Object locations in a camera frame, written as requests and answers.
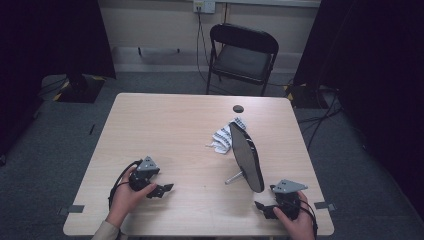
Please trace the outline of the grey tape strip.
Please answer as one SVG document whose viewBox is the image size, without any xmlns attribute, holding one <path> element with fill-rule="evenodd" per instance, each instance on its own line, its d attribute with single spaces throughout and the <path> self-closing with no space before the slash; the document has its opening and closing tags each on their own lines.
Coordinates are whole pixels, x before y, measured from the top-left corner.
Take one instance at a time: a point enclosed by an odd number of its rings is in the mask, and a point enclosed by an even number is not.
<svg viewBox="0 0 424 240">
<path fill-rule="evenodd" d="M 62 207 L 58 210 L 57 214 L 67 216 L 69 213 L 82 213 L 84 205 L 71 205 L 69 207 Z"/>
<path fill-rule="evenodd" d="M 327 209 L 328 211 L 335 211 L 337 209 L 335 204 L 333 204 L 333 203 L 327 203 L 325 201 L 323 201 L 323 202 L 315 202 L 314 203 L 314 206 L 315 206 L 315 208 L 317 210 L 318 209 Z"/>
</svg>

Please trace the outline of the black folding chair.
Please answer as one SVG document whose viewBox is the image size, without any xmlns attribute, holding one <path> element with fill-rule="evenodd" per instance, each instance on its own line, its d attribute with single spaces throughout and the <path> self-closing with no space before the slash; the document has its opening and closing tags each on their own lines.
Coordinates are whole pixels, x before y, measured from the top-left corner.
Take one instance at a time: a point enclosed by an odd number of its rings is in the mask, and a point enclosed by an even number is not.
<svg viewBox="0 0 424 240">
<path fill-rule="evenodd" d="M 215 74 L 261 86 L 263 96 L 279 52 L 277 40 L 265 31 L 230 23 L 214 25 L 210 40 L 206 93 Z"/>
</svg>

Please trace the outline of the person's right hand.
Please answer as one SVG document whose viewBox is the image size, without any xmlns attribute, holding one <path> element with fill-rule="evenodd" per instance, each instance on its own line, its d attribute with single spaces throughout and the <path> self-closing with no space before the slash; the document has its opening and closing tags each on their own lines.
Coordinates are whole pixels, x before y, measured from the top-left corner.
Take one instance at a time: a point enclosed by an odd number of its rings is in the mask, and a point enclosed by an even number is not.
<svg viewBox="0 0 424 240">
<path fill-rule="evenodd" d="M 297 195 L 301 200 L 302 207 L 302 209 L 299 211 L 297 219 L 290 220 L 277 207 L 273 208 L 273 212 L 283 224 L 292 240 L 315 240 L 313 218 L 310 216 L 307 205 L 308 199 L 301 191 L 298 191 Z"/>
</svg>

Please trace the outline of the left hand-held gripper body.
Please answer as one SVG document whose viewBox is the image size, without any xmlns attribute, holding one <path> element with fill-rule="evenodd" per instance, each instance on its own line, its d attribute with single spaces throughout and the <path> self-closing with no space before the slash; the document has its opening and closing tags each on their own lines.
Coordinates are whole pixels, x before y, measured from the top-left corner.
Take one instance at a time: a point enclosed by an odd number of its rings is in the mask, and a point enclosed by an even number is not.
<svg viewBox="0 0 424 240">
<path fill-rule="evenodd" d="M 141 160 L 129 176 L 129 186 L 134 191 L 140 191 L 150 184 L 150 178 L 158 174 L 160 168 L 149 156 Z"/>
</svg>

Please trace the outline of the person's left hand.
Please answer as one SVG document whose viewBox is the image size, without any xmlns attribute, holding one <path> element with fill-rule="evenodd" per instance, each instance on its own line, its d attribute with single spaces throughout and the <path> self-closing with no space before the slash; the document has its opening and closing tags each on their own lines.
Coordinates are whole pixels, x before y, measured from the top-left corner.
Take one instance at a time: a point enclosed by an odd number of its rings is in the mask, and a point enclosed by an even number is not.
<svg viewBox="0 0 424 240">
<path fill-rule="evenodd" d="M 140 191 L 133 191 L 128 185 L 129 176 L 133 171 L 134 167 L 131 167 L 124 173 L 120 185 L 113 196 L 109 214 L 106 217 L 106 222 L 116 228 L 120 228 L 126 216 L 156 188 L 156 184 L 151 183 Z"/>
</svg>

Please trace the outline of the white wall socket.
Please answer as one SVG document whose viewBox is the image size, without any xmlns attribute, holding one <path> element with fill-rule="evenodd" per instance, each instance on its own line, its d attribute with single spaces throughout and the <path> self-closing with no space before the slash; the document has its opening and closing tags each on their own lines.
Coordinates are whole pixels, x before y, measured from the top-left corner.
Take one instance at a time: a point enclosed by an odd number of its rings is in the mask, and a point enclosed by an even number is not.
<svg viewBox="0 0 424 240">
<path fill-rule="evenodd" d="M 216 11 L 216 2 L 212 0 L 193 0 L 193 12 L 214 14 Z"/>
</svg>

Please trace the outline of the dark curtain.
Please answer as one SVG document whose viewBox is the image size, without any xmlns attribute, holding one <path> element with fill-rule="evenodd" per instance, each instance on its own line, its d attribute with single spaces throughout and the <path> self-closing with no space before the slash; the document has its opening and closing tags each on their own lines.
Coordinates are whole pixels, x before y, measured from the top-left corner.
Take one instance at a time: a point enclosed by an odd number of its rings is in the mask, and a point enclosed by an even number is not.
<svg viewBox="0 0 424 240">
<path fill-rule="evenodd" d="M 424 220 L 424 0 L 321 0 L 294 82 L 337 89 Z"/>
<path fill-rule="evenodd" d="M 99 0 L 0 0 L 0 156 L 57 74 L 116 76 Z"/>
</svg>

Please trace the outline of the white checked cloth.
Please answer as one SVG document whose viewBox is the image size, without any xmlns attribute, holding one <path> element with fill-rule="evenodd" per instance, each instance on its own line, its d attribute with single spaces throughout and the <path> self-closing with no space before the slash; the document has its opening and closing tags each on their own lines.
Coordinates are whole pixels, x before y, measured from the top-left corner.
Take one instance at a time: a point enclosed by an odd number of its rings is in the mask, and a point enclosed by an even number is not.
<svg viewBox="0 0 424 240">
<path fill-rule="evenodd" d="M 235 123 L 243 130 L 246 129 L 244 120 L 240 117 L 236 117 L 212 135 L 212 142 L 207 144 L 207 147 L 212 147 L 216 153 L 226 154 L 232 148 L 231 123 Z"/>
</svg>

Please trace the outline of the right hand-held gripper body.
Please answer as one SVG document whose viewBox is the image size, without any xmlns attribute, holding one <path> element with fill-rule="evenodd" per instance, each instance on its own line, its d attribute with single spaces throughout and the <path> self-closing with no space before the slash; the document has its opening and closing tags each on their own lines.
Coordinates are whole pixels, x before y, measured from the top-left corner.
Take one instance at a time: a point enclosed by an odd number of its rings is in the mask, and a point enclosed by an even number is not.
<svg viewBox="0 0 424 240">
<path fill-rule="evenodd" d="M 298 192 L 307 189 L 302 183 L 283 179 L 277 184 L 271 185 L 270 189 L 275 194 L 275 200 L 279 209 L 290 219 L 295 220 L 300 211 L 300 197 Z"/>
</svg>

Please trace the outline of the black stand base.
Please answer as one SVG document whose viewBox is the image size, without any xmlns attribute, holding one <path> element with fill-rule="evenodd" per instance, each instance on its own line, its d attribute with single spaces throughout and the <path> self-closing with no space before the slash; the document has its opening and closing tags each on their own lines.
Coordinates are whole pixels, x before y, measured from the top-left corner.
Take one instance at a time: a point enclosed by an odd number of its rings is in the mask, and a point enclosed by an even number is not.
<svg viewBox="0 0 424 240">
<path fill-rule="evenodd" d="M 310 84 L 286 85 L 286 98 L 295 109 L 328 109 L 329 103 L 324 98 L 320 87 Z"/>
<path fill-rule="evenodd" d="M 67 103 L 94 103 L 106 79 L 100 76 L 67 74 L 53 100 Z"/>
</svg>

